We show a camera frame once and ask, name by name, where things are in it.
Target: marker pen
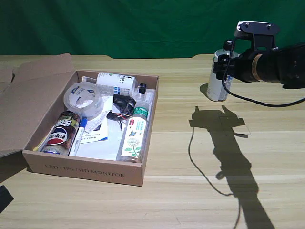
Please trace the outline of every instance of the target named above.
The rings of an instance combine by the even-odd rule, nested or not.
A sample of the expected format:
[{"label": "marker pen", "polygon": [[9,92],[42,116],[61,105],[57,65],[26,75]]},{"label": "marker pen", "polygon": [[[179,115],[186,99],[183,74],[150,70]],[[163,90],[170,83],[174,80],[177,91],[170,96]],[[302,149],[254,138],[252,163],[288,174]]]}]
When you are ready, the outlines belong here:
[{"label": "marker pen", "polygon": [[80,127],[78,128],[77,134],[75,136],[75,139],[74,139],[73,145],[71,147],[69,156],[76,156],[76,153],[77,153],[78,147],[80,146],[81,138],[82,138],[82,135],[85,131],[86,125],[87,125],[87,119],[83,118],[81,120]]}]

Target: wooden table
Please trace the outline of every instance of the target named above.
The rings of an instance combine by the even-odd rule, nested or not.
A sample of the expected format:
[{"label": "wooden table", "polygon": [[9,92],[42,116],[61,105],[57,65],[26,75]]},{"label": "wooden table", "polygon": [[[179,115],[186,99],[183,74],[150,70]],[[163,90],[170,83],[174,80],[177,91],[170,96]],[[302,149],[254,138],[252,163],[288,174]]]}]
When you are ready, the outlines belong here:
[{"label": "wooden table", "polygon": [[[0,228],[304,228],[305,103],[268,108],[230,95],[212,102],[204,95],[212,57],[73,56],[76,69],[160,76],[144,185],[33,174],[15,154],[0,160],[1,184],[14,197],[0,214]],[[0,67],[39,58],[1,56]],[[231,89],[274,104],[304,96],[304,89],[277,83],[234,80]],[[214,190],[189,153],[219,192],[235,196]]]}]

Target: bottle cap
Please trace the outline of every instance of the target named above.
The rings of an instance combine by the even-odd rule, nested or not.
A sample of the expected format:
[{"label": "bottle cap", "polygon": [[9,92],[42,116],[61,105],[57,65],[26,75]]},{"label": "bottle cap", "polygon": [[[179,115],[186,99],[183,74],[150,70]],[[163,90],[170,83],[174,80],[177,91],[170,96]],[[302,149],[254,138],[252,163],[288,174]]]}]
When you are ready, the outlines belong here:
[{"label": "bottle cap", "polygon": [[228,51],[231,50],[232,44],[233,44],[232,40],[224,41],[223,49],[228,50]]},{"label": "bottle cap", "polygon": [[139,87],[139,93],[145,94],[145,92],[146,92],[146,84],[145,83],[141,83],[140,87]]}]

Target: packing tape roll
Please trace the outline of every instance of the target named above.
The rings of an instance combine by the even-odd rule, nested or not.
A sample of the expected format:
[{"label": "packing tape roll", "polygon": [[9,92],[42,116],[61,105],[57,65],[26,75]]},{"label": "packing tape roll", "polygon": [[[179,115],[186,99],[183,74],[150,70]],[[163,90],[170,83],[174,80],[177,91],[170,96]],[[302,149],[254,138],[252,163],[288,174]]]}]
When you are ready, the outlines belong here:
[{"label": "packing tape roll", "polygon": [[87,120],[94,119],[103,110],[103,100],[99,88],[89,82],[76,83],[65,93],[63,102],[69,111]]}]

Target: box flap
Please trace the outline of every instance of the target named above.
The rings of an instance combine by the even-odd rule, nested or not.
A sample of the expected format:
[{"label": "box flap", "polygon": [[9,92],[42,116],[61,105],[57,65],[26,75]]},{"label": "box flap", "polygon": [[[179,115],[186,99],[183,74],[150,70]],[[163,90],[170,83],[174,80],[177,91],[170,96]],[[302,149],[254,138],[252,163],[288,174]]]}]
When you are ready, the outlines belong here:
[{"label": "box flap", "polygon": [[1,83],[11,83],[13,79],[13,67],[3,67],[0,69],[0,82]]},{"label": "box flap", "polygon": [[65,53],[20,65],[14,83],[71,71],[74,71],[72,57]]},{"label": "box flap", "polygon": [[[30,66],[30,69],[26,68],[27,73],[21,71],[23,67],[19,68],[19,76],[32,79],[20,82],[20,77],[16,77],[0,97],[0,157],[24,149],[49,109],[58,99],[62,100],[66,88],[78,80],[74,70],[52,75],[58,72],[54,65],[56,57],[47,59],[51,59],[54,69],[47,67],[43,72],[42,65],[37,62],[27,65]],[[47,59],[41,61],[43,65],[47,65]],[[50,77],[39,77],[42,72]]]},{"label": "box flap", "polygon": [[3,67],[0,69],[0,96],[10,85],[13,79],[13,67]]}]

